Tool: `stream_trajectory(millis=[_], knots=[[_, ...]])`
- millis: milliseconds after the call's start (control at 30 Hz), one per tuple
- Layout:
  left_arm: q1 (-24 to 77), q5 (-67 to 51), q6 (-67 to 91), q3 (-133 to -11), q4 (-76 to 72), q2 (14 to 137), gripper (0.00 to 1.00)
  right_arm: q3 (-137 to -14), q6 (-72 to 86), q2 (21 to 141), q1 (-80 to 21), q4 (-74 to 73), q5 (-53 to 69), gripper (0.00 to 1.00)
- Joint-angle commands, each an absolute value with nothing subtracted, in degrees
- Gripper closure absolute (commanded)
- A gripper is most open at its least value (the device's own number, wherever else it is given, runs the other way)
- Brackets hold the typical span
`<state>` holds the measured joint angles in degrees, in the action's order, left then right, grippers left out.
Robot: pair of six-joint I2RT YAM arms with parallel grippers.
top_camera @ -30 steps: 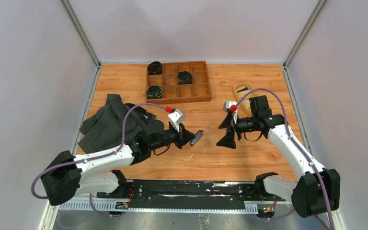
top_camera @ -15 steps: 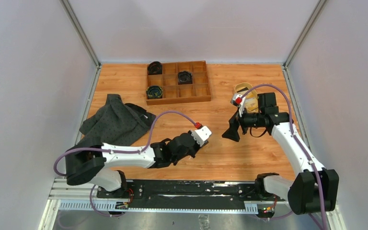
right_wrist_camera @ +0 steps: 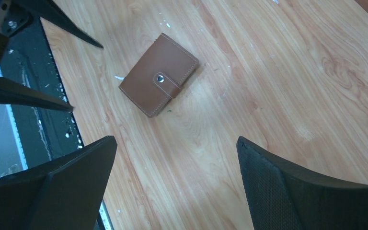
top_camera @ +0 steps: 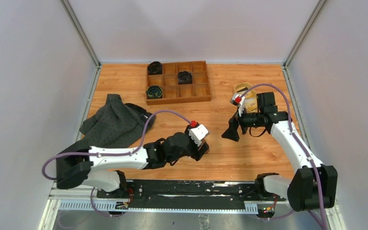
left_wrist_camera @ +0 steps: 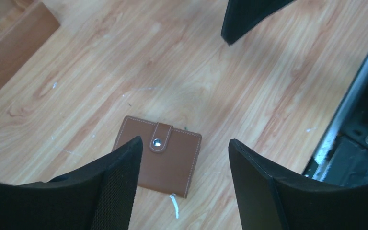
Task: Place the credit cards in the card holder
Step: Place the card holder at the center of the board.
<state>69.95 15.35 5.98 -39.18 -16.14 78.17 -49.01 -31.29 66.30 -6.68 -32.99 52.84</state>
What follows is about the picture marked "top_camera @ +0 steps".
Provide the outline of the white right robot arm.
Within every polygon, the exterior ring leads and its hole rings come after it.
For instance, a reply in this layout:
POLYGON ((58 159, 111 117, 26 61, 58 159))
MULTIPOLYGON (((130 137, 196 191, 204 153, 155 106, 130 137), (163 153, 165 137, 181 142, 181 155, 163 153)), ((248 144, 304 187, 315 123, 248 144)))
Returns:
POLYGON ((245 97, 240 94, 234 94, 230 102, 237 106, 237 111, 222 138, 239 141, 239 128, 245 134, 251 128, 263 127, 280 145, 294 170, 291 180, 274 172, 258 175, 254 187, 256 197, 267 200, 272 195, 280 196, 296 212, 333 208, 337 170, 323 164, 307 147, 288 112, 278 110, 274 93, 257 95, 257 112, 246 112, 245 97))

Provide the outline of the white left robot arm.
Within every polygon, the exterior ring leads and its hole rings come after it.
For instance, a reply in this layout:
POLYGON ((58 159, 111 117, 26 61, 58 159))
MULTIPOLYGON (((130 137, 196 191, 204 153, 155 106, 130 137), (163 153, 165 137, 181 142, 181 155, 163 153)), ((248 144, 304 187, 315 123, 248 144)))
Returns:
POLYGON ((126 178, 121 169, 152 170, 173 166, 179 159, 190 157, 199 161, 209 151, 204 125, 188 125, 177 132, 137 149, 107 149, 91 146, 88 152, 61 153, 56 159, 58 189, 80 185, 100 188, 116 198, 127 194, 126 178))

